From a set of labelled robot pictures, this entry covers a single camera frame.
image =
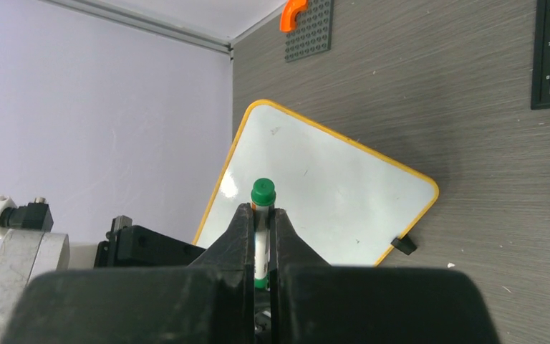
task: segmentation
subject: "marker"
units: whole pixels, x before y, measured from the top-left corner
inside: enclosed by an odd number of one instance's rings
[[[254,210],[254,287],[265,289],[269,277],[270,235],[269,220],[275,209],[275,184],[271,179],[260,178],[251,192]]]

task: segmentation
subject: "orange plastic object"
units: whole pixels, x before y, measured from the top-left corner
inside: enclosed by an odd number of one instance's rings
[[[281,13],[279,30],[283,32],[292,32],[296,29],[296,16],[309,8],[309,0],[288,0]]]

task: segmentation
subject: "white board with yellow border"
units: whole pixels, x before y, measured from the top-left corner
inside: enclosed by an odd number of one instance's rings
[[[438,197],[435,182],[268,100],[248,107],[194,244],[209,247],[270,178],[275,206],[330,264],[374,265]]]

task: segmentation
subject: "black stand foot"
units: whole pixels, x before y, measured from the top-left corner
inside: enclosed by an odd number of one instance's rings
[[[393,245],[394,248],[399,249],[401,252],[404,252],[404,254],[406,254],[407,256],[409,256],[410,253],[416,251],[416,245],[408,235],[404,236],[401,239],[393,239],[391,245]]]

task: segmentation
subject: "yellow frame edge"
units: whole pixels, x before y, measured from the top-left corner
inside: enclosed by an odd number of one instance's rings
[[[228,164],[231,162],[231,159],[233,158],[233,153],[235,152],[235,148],[237,147],[237,143],[239,142],[239,138],[241,137],[241,132],[243,131],[243,128],[246,126],[246,122],[248,121],[248,118],[250,116],[250,113],[252,112],[252,110],[259,106],[259,105],[269,105],[273,108],[276,108],[277,110],[280,110],[294,118],[296,118],[297,120],[300,120],[312,127],[315,127],[317,129],[320,129],[321,131],[325,132],[325,133],[328,133],[332,136],[334,136],[335,138],[338,138],[339,140],[343,140],[347,143],[349,143],[350,145],[354,146],[355,148],[359,148],[361,149],[362,151],[366,152],[366,153],[369,153],[371,155],[373,155],[374,157],[376,158],[379,158],[380,160],[383,160],[387,163],[390,163],[398,168],[401,168],[402,170],[428,182],[429,184],[431,184],[433,186],[433,189],[435,190],[435,195],[433,197],[433,199],[431,200],[431,202],[429,202],[429,204],[427,204],[427,206],[425,206],[425,208],[423,208],[423,210],[418,214],[418,216],[416,216],[416,218],[414,219],[414,221],[412,221],[412,223],[404,230],[404,232],[402,233],[402,235],[400,237],[404,237],[413,227],[414,225],[418,222],[418,220],[420,220],[420,218],[422,218],[425,213],[427,212],[427,210],[429,210],[429,208],[431,208],[431,206],[433,206],[433,204],[435,203],[435,201],[437,201],[438,197],[440,196],[440,188],[438,187],[438,185],[435,183],[435,181],[432,179],[432,178],[429,178],[427,177],[426,175],[422,174],[421,172],[418,172],[416,170],[413,170],[409,167],[407,167],[406,165],[400,163],[399,161],[395,161],[391,158],[389,158],[388,156],[385,156],[383,155],[382,153],[379,153],[365,145],[362,145],[361,143],[358,143],[357,141],[351,139],[351,138],[348,138],[347,136],[344,136],[342,135],[341,133],[338,133],[330,128],[326,128],[324,127],[323,125],[315,122],[314,120],[310,120],[309,118],[306,118],[304,117],[303,115],[300,115],[298,113],[295,113],[294,111],[290,110],[290,109],[287,109],[283,106],[281,106],[280,104],[277,104],[275,102],[272,102],[270,100],[267,100],[267,99],[260,99],[260,100],[257,100],[253,103],[250,104],[250,106],[248,106],[247,110],[246,110],[246,113],[243,114],[243,119],[241,119],[241,124],[239,125],[239,129],[237,130],[237,134],[235,134],[235,138],[233,139],[233,144],[231,145],[231,149],[228,150],[228,154],[226,156],[226,160],[224,162],[224,166],[222,168],[222,171],[220,172],[220,176],[218,177],[218,182],[216,182],[216,186],[214,187],[214,191],[212,191],[212,196],[210,197],[210,202],[208,203],[208,206],[206,208],[206,211],[203,213],[203,218],[201,219],[201,223],[199,224],[199,228],[197,229],[197,233],[195,234],[195,238],[193,239],[193,245],[196,245],[197,244],[197,241],[199,240],[199,236],[201,235],[201,232],[203,231],[203,225],[206,224],[206,220],[208,218],[208,214],[210,213],[210,210],[212,209],[212,204],[214,203],[214,199],[216,198],[216,194],[218,193],[218,189],[220,188],[220,184],[222,183],[222,178],[224,177],[224,173],[226,171],[226,169],[228,168]],[[378,260],[374,263],[374,265],[378,265],[380,264],[380,262],[391,252],[391,250],[393,249],[393,245],[389,245],[389,248],[387,249],[387,251],[385,253],[383,253],[379,258]]]

